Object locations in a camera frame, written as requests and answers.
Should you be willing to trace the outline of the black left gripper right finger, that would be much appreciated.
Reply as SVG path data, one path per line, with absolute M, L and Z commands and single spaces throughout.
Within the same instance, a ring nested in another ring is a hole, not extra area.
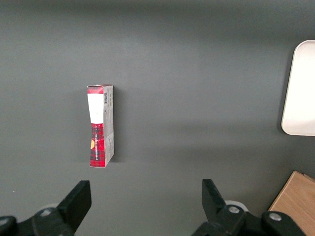
M 304 236 L 288 215 L 265 211 L 256 217 L 236 204 L 227 204 L 211 179 L 202 180 L 202 206 L 207 221 L 195 236 Z

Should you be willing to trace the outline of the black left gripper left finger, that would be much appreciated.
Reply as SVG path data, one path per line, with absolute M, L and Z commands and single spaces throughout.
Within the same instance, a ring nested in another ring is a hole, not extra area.
M 56 206 L 39 210 L 18 222 L 14 216 L 0 217 L 2 236 L 73 236 L 92 205 L 88 180 L 79 181 Z

